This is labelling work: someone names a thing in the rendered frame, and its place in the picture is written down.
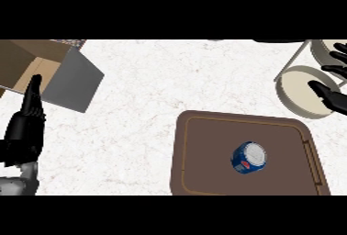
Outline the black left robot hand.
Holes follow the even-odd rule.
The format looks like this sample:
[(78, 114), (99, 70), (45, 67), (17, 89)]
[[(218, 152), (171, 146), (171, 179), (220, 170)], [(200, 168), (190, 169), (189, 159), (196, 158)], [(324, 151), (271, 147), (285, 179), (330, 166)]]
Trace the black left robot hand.
[(44, 113), (41, 107), (41, 76), (31, 77), (20, 110), (11, 115), (0, 140), (0, 162), (5, 167), (38, 160), (42, 148)]

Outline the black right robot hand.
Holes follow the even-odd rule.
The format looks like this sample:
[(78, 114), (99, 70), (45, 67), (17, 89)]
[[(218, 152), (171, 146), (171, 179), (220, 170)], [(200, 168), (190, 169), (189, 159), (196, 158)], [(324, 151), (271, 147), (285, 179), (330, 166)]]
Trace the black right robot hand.
[[(345, 65), (323, 65), (321, 70), (336, 73), (347, 79), (347, 43), (335, 43), (335, 50), (329, 52), (332, 58), (338, 59)], [(330, 88), (317, 81), (307, 83), (317, 97), (321, 98), (321, 103), (327, 109), (347, 116), (347, 95), (335, 92)]]

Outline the cream tiered basket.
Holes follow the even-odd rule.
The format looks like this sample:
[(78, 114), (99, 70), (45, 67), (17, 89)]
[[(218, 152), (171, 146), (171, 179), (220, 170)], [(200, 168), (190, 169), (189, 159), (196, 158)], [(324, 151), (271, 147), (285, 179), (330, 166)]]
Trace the cream tiered basket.
[(338, 92), (342, 86), (347, 87), (347, 78), (321, 70), (323, 65), (345, 66), (345, 63), (329, 55), (329, 52), (336, 50), (335, 43), (347, 46), (347, 39), (307, 39), (273, 79), (282, 104), (302, 118), (319, 119), (333, 113), (308, 87), (308, 82), (319, 82), (333, 92)]

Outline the brown tray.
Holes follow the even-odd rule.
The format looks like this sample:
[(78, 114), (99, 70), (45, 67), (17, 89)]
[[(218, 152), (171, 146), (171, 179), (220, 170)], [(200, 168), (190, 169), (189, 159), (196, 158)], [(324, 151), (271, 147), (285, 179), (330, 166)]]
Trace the brown tray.
[(178, 115), (171, 192), (212, 196), (326, 196), (314, 142), (292, 118), (205, 111)]

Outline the blue can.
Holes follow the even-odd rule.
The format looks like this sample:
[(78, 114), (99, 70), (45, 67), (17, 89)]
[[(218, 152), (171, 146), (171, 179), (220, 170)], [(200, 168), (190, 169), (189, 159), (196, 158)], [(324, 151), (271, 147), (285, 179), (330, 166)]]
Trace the blue can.
[(261, 145), (252, 141), (243, 142), (233, 151), (230, 163), (242, 174), (259, 171), (267, 163), (267, 153)]

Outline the grey cabinet door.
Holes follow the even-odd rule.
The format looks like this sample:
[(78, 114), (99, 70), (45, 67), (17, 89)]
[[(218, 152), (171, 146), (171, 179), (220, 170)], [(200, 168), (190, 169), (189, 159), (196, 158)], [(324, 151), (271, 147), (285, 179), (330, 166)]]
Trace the grey cabinet door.
[(84, 113), (103, 77), (76, 48), (70, 48), (41, 93), (41, 100)]

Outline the open wooden cabinet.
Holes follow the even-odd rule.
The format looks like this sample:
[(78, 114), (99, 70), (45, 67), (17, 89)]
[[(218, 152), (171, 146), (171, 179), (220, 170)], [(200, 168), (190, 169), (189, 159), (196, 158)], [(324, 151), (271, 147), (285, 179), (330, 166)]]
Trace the open wooden cabinet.
[(0, 96), (5, 90), (22, 94), (35, 74), (44, 91), (70, 48), (84, 44), (84, 39), (0, 39)]

